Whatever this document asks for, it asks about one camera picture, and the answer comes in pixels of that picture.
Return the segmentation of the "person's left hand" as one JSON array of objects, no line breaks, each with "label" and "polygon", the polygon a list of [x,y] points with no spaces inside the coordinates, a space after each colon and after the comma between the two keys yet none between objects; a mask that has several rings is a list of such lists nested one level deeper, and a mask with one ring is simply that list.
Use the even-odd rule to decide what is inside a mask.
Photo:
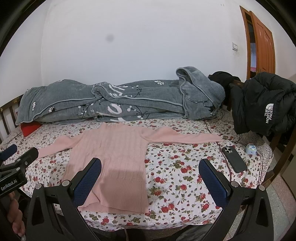
[{"label": "person's left hand", "polygon": [[10,193],[9,198],[11,202],[7,215],[8,221],[12,224],[12,229],[14,233],[17,234],[19,237],[23,237],[25,235],[26,229],[22,220],[23,214],[19,210],[19,203],[15,199],[15,193]]}]

